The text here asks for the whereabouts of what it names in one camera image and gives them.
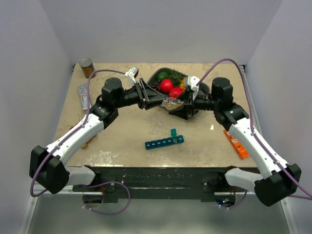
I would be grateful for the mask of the clear pill bottle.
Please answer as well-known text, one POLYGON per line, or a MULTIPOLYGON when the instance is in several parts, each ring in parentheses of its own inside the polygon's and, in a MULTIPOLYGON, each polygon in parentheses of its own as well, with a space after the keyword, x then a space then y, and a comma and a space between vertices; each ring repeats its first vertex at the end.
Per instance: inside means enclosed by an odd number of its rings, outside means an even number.
POLYGON ((183 101, 174 98, 174 97, 168 97, 165 100, 163 100, 161 107, 164 107, 168 111, 172 111, 180 106, 182 106, 183 101))

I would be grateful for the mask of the teal weekly pill organizer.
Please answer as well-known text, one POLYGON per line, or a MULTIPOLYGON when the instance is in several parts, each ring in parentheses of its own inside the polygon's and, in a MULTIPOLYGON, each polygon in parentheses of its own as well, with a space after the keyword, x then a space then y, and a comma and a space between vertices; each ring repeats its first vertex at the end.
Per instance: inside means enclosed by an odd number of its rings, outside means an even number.
POLYGON ((146 150, 152 150, 177 144, 182 144, 184 142, 183 135, 178 135, 176 129, 171 129, 171 136, 163 139, 156 139, 152 141, 146 141, 144 143, 146 150))

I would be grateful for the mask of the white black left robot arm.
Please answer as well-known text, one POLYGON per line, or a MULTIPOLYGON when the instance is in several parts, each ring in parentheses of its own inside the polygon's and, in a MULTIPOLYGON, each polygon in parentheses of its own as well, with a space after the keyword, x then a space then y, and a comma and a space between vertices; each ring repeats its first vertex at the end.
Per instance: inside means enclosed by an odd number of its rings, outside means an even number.
POLYGON ((68 167, 70 158, 118 117, 119 108, 136 104, 140 109, 149 110, 161 105, 166 98, 143 79, 128 90, 122 87, 120 79, 107 79, 101 89, 101 97, 79 123, 55 142, 46 147, 36 146, 31 151, 31 186, 37 182, 52 194, 70 185, 85 186, 89 191, 98 190, 101 179, 95 171, 87 166, 68 167))

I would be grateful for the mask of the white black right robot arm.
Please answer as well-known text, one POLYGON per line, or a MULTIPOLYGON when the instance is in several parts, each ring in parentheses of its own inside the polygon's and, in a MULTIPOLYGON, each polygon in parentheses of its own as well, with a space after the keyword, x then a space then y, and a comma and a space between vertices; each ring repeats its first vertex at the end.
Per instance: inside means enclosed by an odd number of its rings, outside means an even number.
POLYGON ((199 78, 188 76, 184 92, 178 97, 181 106, 169 113, 175 116, 196 110, 213 111, 216 121, 245 147, 259 173, 228 167, 217 179, 220 190, 227 192, 233 186, 253 192, 262 204, 269 207, 294 194, 301 177, 297 164, 290 165, 265 141, 252 123, 252 117, 234 102, 233 87, 227 78, 214 78, 211 92, 199 94, 199 78))

